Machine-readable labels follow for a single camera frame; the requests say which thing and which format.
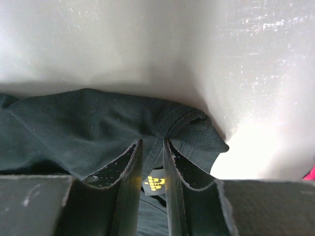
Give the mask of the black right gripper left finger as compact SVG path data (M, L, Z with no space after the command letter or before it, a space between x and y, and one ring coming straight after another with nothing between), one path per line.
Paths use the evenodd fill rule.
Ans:
M134 236L137 232L143 141L68 191L57 236Z

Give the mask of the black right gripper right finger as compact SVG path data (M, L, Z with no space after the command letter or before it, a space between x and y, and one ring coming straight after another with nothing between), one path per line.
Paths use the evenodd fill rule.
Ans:
M237 236L223 182L163 143L168 230L171 236Z

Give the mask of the black daisy print t shirt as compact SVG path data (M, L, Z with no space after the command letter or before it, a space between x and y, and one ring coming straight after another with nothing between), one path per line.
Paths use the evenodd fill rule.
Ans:
M229 147L203 111L93 89L0 96L0 233L56 236L68 191L143 141L136 236L169 236L163 143L210 174Z

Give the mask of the pink t shirt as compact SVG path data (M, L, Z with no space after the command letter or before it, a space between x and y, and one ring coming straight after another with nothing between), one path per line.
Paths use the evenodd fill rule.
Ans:
M315 180L315 166L303 177L303 180Z

